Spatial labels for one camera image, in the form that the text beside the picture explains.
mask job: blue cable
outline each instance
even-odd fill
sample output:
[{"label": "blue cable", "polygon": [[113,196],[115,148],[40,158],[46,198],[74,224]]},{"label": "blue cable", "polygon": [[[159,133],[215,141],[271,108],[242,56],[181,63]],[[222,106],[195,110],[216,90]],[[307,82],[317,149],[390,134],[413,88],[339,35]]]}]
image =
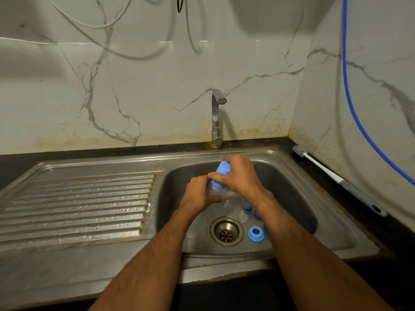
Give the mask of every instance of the blue cable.
[{"label": "blue cable", "polygon": [[346,98],[347,103],[349,104],[351,115],[356,122],[357,127],[359,128],[360,132],[365,137],[366,141],[373,147],[373,149],[383,158],[385,162],[389,164],[393,169],[395,169],[402,177],[407,179],[409,183],[415,186],[415,180],[408,175],[405,171],[399,168],[392,160],[386,156],[384,152],[375,144],[375,142],[370,138],[367,134],[366,130],[360,123],[359,118],[357,117],[356,111],[354,109],[353,103],[351,102],[350,91],[349,91],[349,82],[347,80],[347,60],[346,60],[346,43],[347,43],[347,2],[348,0],[343,0],[343,40],[342,40],[342,61],[343,61],[343,81],[345,84],[345,91],[346,91]]}]

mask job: forearm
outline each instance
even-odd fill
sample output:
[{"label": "forearm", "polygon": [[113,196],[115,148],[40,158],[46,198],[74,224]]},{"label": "forearm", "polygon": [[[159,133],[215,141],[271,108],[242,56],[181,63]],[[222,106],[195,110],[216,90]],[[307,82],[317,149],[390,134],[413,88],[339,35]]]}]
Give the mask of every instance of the forearm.
[{"label": "forearm", "polygon": [[298,310],[392,310],[346,263],[308,233],[264,191],[254,207]]},{"label": "forearm", "polygon": [[183,240],[193,219],[185,211],[176,211],[112,280],[90,310],[169,310],[179,274]]}]

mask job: blue bottle ring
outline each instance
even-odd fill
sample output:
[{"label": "blue bottle ring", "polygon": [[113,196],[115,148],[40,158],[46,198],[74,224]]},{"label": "blue bottle ring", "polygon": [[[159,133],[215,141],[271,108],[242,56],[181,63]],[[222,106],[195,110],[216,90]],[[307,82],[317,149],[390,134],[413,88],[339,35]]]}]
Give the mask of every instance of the blue bottle ring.
[{"label": "blue bottle ring", "polygon": [[248,236],[252,241],[260,242],[263,240],[263,231],[258,226],[252,226],[248,232]]}]

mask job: faucet spout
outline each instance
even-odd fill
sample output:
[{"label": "faucet spout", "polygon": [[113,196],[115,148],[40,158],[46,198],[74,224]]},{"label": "faucet spout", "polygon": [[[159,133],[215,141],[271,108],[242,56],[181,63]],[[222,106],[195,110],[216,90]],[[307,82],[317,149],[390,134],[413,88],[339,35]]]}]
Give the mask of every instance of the faucet spout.
[{"label": "faucet spout", "polygon": [[222,145],[222,137],[220,135],[219,129],[219,105],[226,104],[227,100],[224,94],[215,89],[212,93],[212,143],[213,148],[219,148]]}]

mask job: sink drain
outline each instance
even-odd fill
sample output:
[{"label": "sink drain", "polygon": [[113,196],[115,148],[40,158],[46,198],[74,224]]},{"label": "sink drain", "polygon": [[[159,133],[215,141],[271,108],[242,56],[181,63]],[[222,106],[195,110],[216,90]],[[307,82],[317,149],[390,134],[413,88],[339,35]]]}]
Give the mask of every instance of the sink drain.
[{"label": "sink drain", "polygon": [[226,216],[213,221],[210,234],[221,246],[234,246],[242,240],[244,230],[235,218]]}]

